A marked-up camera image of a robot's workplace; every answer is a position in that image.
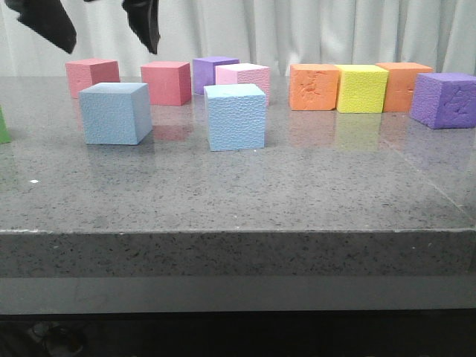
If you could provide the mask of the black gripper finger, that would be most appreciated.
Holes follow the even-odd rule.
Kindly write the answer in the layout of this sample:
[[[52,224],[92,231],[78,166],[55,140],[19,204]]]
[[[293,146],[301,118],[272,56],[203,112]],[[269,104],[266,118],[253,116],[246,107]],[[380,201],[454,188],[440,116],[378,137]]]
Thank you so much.
[[[77,44],[77,32],[61,1],[5,0],[18,13],[17,21],[53,45],[71,54]]]
[[[123,0],[128,24],[151,54],[158,53],[161,38],[158,24],[159,0]]]

